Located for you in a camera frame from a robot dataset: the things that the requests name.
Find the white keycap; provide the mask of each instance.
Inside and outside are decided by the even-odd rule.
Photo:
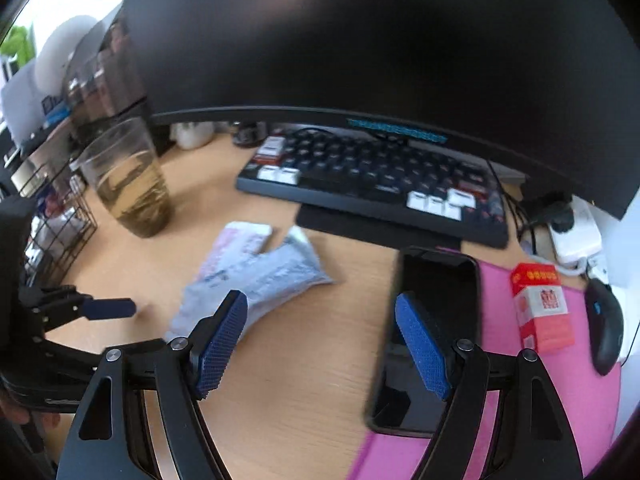
[[[452,205],[447,200],[444,203],[444,216],[453,220],[460,221],[462,220],[462,209],[460,209],[457,205]]]
[[[406,206],[410,209],[425,211],[427,207],[427,196],[418,191],[412,191],[406,198]]]
[[[476,197],[471,193],[467,193],[465,191],[460,191],[459,189],[454,189],[452,187],[449,188],[449,192],[447,193],[447,201],[451,205],[455,205],[457,207],[472,207],[476,208]]]
[[[296,168],[282,168],[277,175],[277,181],[281,184],[297,186],[300,180],[300,170]]]
[[[261,156],[280,156],[284,149],[285,138],[284,137],[267,137],[264,139],[262,146],[255,152],[256,155]]]
[[[279,167],[266,165],[258,170],[258,178],[260,180],[271,180],[272,182],[277,182],[279,172]]]
[[[444,200],[437,196],[429,195],[427,197],[426,211],[432,215],[442,216],[444,213]]]

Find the black smartphone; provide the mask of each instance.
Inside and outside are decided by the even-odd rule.
[[[367,403],[367,425],[377,433],[429,438],[445,403],[424,387],[396,324],[394,306],[412,291],[451,337],[480,344],[481,283],[476,261],[464,254],[409,248],[401,251],[391,291],[385,338]]]

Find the black metal basket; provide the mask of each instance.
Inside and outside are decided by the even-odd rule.
[[[68,164],[53,174],[44,164],[20,190],[37,203],[25,250],[25,284],[59,285],[94,234],[97,223],[84,199],[85,187]]]

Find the brown liquid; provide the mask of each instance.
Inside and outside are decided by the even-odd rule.
[[[136,153],[110,170],[97,193],[107,211],[141,238],[160,232],[171,218],[169,191],[151,152]]]

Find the red box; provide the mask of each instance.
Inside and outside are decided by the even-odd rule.
[[[522,347],[538,353],[574,344],[574,330],[556,268],[519,264],[511,273]]]

